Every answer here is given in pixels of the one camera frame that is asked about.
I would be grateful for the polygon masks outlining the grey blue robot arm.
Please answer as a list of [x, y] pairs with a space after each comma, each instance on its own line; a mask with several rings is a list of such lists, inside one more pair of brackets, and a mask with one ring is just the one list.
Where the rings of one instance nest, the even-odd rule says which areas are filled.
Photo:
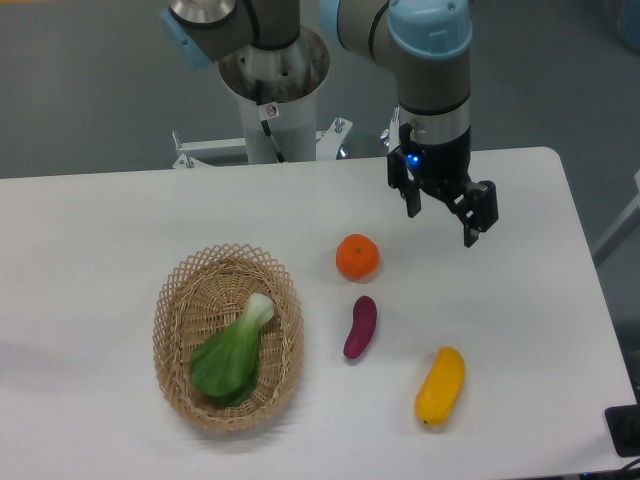
[[429, 195], [462, 223], [473, 245], [498, 220], [495, 185], [473, 181], [470, 46], [465, 1], [323, 1], [322, 29], [297, 1], [171, 1], [161, 22], [191, 64], [214, 64], [243, 113], [253, 164], [314, 160], [313, 106], [330, 65], [326, 37], [391, 72], [397, 108], [387, 179], [409, 216]]

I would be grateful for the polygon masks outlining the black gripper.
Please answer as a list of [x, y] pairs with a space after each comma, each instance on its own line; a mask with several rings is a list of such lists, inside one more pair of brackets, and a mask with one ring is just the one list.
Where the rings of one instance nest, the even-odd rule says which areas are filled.
[[472, 247], [499, 219], [496, 185], [471, 182], [470, 130], [443, 144], [428, 145], [411, 138], [411, 123], [399, 127], [399, 145], [387, 155], [387, 182], [405, 201], [409, 218], [421, 211], [420, 193], [444, 203], [463, 224], [464, 246]]

